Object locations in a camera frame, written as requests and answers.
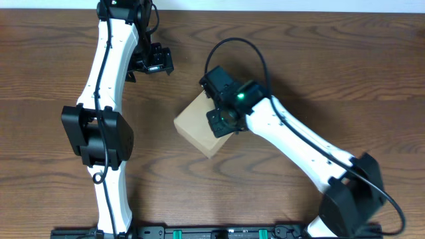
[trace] cable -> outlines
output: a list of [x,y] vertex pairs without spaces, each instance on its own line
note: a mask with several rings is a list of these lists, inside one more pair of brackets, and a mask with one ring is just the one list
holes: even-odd
[[146,32],[146,34],[148,34],[148,35],[152,35],[155,31],[157,31],[158,26],[159,26],[159,14],[158,14],[157,6],[155,6],[155,4],[153,4],[153,3],[152,3],[152,6],[155,9],[155,14],[157,15],[157,24],[151,30]]
[[296,136],[298,136],[302,141],[304,141],[306,144],[308,144],[310,147],[312,147],[313,149],[315,149],[316,151],[318,151],[320,154],[322,154],[324,157],[326,157],[328,160],[330,160],[331,162],[335,163],[336,165],[342,167],[344,170],[346,170],[347,172],[349,172],[350,174],[356,176],[358,179],[362,180],[364,183],[368,184],[369,186],[371,186],[372,188],[374,188],[375,190],[377,190],[382,196],[384,196],[390,203],[391,205],[393,205],[393,207],[396,209],[400,220],[401,220],[401,227],[398,231],[396,232],[374,232],[376,234],[380,234],[383,236],[396,236],[399,234],[402,234],[404,229],[406,228],[406,217],[404,216],[404,213],[402,211],[402,209],[400,208],[400,206],[397,204],[397,202],[388,194],[386,193],[384,190],[378,188],[375,184],[371,183],[369,180],[367,180],[366,178],[364,178],[363,176],[361,176],[360,174],[358,174],[357,172],[355,172],[354,170],[352,170],[350,167],[348,167],[346,164],[340,162],[338,159],[334,158],[334,156],[326,153],[324,150],[322,150],[320,147],[316,146],[314,143],[312,143],[308,138],[304,137],[304,135],[302,135],[300,132],[298,132],[296,129],[294,129],[290,123],[287,121],[287,119],[282,116],[280,114],[280,112],[276,109],[276,106],[274,105],[274,101],[273,101],[273,97],[272,97],[272,80],[270,78],[268,69],[267,69],[267,64],[266,61],[264,60],[264,57],[262,56],[261,52],[258,50],[258,48],[252,44],[251,42],[242,39],[242,38],[237,38],[237,37],[231,37],[228,39],[224,39],[222,41],[220,41],[210,52],[210,54],[208,55],[207,58],[207,62],[205,63],[205,72],[204,74],[207,74],[208,72],[208,64],[210,62],[211,57],[213,56],[214,51],[222,44],[229,42],[229,41],[241,41],[241,42],[245,42],[246,44],[250,45],[258,54],[258,56],[260,57],[261,63],[263,65],[263,69],[264,69],[264,77],[266,79],[266,84],[267,84],[267,92],[268,92],[268,98],[270,99],[270,103],[272,105],[272,108],[275,112],[275,114],[279,117],[280,121],[288,128],[291,130],[292,133],[294,133]]
[[109,195],[108,195],[108,188],[106,186],[106,181],[105,181],[106,175],[108,173],[108,168],[109,168],[108,146],[106,145],[105,131],[104,131],[104,126],[103,126],[103,117],[102,117],[102,113],[99,109],[100,108],[100,104],[99,104],[100,81],[102,80],[102,75],[104,73],[106,61],[108,59],[109,51],[110,51],[110,48],[111,48],[112,31],[111,31],[111,22],[110,22],[110,13],[109,13],[108,4],[106,3],[106,0],[102,0],[101,2],[102,2],[102,5],[105,9],[105,12],[106,12],[106,26],[108,28],[108,39],[106,41],[106,50],[105,50],[104,59],[102,61],[102,65],[100,66],[98,79],[96,81],[96,89],[94,90],[94,107],[95,107],[95,111],[96,111],[96,117],[98,119],[98,127],[99,127],[99,130],[100,130],[100,137],[102,138],[102,142],[104,144],[105,167],[104,167],[103,172],[95,173],[93,175],[93,182],[97,185],[103,183],[106,204],[108,206],[109,215],[110,215],[110,218],[111,218],[112,231],[114,233],[114,238],[116,239],[117,234],[116,234],[115,223],[114,223],[114,215],[112,213],[111,202],[110,202]]
[[106,205],[108,206],[109,215],[111,217],[112,232],[114,233],[114,239],[116,239],[117,238],[117,232],[116,232],[116,229],[115,229],[114,215],[112,214],[111,201],[109,200],[108,188],[106,186],[105,181],[103,182],[103,185],[104,185],[104,191],[105,191]]
[[100,137],[102,138],[102,142],[104,144],[104,151],[105,151],[105,167],[104,167],[104,171],[103,173],[95,173],[93,175],[93,182],[97,185],[103,183],[105,181],[106,178],[106,174],[108,173],[108,167],[109,167],[109,155],[108,155],[108,146],[106,145],[106,139],[105,139],[105,129],[104,129],[104,124],[103,124],[103,117],[102,117],[102,113],[100,111],[100,104],[99,104],[99,89],[100,89],[100,81],[102,80],[102,75],[104,73],[104,69],[105,69],[105,65],[106,65],[106,61],[108,59],[108,55],[109,55],[109,50],[111,48],[111,22],[110,22],[110,16],[109,16],[109,9],[108,6],[105,2],[105,0],[102,0],[102,5],[105,8],[106,11],[106,25],[108,27],[108,39],[106,41],[106,50],[105,50],[105,55],[104,55],[104,59],[102,61],[102,65],[100,66],[100,71],[99,71],[99,75],[98,75],[98,79],[96,81],[96,88],[94,90],[94,108],[96,111],[96,117],[98,118],[98,127],[100,130]]

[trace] black joint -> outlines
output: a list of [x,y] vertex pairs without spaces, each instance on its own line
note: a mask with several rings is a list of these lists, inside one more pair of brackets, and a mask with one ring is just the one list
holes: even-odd
[[[118,170],[122,161],[127,161],[133,150],[133,130],[119,112],[110,106],[101,110],[105,140],[112,170]],[[95,110],[64,106],[62,124],[69,138],[72,150],[81,156],[84,165],[104,165],[105,151],[98,124],[90,123],[96,117]]]
[[[379,189],[384,189],[377,161],[365,153],[359,159],[352,159],[351,167]],[[337,236],[354,237],[369,218],[380,209],[385,199],[374,188],[346,173],[340,179],[328,181],[330,187],[325,191],[319,208],[319,215],[325,225]]]

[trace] green connector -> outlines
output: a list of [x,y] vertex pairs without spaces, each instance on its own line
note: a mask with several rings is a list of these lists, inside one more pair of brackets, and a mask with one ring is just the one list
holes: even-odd
[[261,229],[258,231],[260,239],[268,239],[267,230]]
[[173,239],[182,239],[182,238],[183,238],[183,233],[180,230],[173,232]]

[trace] white arm segment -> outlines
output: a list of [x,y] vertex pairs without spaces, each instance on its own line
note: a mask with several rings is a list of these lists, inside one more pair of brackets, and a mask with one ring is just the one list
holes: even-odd
[[[124,82],[126,81],[128,64],[139,40],[139,35],[134,24],[128,25],[124,20],[118,19],[110,19],[110,23],[112,47],[109,51],[100,82],[99,104],[101,110],[105,106],[111,106],[113,111],[119,112],[122,115]],[[98,48],[94,57],[92,71],[90,72],[87,85],[77,101],[77,104],[83,103],[83,107],[86,109],[95,108],[93,93],[99,76],[100,66],[105,55],[107,40],[108,28],[106,22],[100,21]],[[95,173],[102,172],[103,170],[104,166],[94,165],[92,168],[88,167],[88,171],[92,177]],[[109,169],[105,178],[117,234],[127,232],[131,223],[131,210],[129,209],[127,200],[125,171],[126,162],[122,161],[119,169],[117,171]],[[112,234],[112,223],[106,204],[103,184],[95,185],[94,187],[99,208],[98,229],[103,230],[104,233]]]
[[[350,153],[343,151],[312,132],[304,124],[293,117],[275,97],[272,98],[276,109],[287,119],[287,122],[304,137],[309,139],[316,146],[334,156],[342,163],[351,167]],[[253,108],[254,113],[246,116],[248,129],[253,133],[267,139],[275,145],[282,153],[289,157],[304,173],[313,181],[317,189],[324,193],[329,187],[328,180],[331,177],[339,179],[346,172],[340,166],[328,161],[321,153],[305,143],[290,129],[288,129],[276,116],[270,100],[264,98]],[[312,237],[336,237],[317,217],[308,227],[307,232]]]
[[[108,59],[102,75],[99,89],[99,104],[103,110],[105,106],[111,106],[112,110],[122,114],[122,92],[128,64],[134,48],[139,40],[139,35],[134,24],[126,24],[124,20],[111,19],[111,44]],[[99,41],[94,57],[92,70],[84,91],[79,97],[77,104],[83,103],[86,109],[94,109],[94,89],[99,76],[100,66],[104,59],[106,41],[108,40],[108,28],[106,21],[99,22]]]
[[[126,161],[122,161],[117,171],[109,169],[105,178],[117,234],[127,232],[132,217],[127,200],[126,164]],[[88,172],[92,177],[95,173],[103,172],[103,170],[104,166],[101,165],[94,165],[92,168],[88,167]],[[106,204],[104,186],[101,183],[94,185],[94,188],[99,207],[98,229],[103,230],[104,233],[112,234],[114,231],[112,230],[111,217],[109,215],[108,205]]]

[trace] black bracket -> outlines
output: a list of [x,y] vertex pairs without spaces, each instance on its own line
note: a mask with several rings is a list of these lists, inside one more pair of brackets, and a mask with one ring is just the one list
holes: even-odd
[[[62,124],[71,143],[72,150],[81,156],[82,163],[89,167],[103,165],[105,161],[104,144],[100,137],[98,124],[91,123],[96,117],[94,110],[64,106]],[[127,161],[133,151],[133,130],[118,112],[111,107],[101,110],[105,140],[112,170],[118,170],[122,161]]]
[[133,53],[128,64],[126,81],[135,82],[135,71],[153,74],[165,71],[168,75],[174,70],[173,59],[169,48],[162,48],[161,43],[150,45],[149,55]]
[[[384,189],[378,162],[365,153],[353,158],[351,167],[358,174]],[[340,179],[330,178],[319,208],[319,216],[337,236],[354,237],[386,199],[356,176],[346,173]]]
[[245,115],[250,115],[252,107],[266,97],[266,90],[255,81],[241,84],[220,66],[206,73],[199,84],[214,101],[216,108],[207,112],[207,119],[217,138],[246,131]]

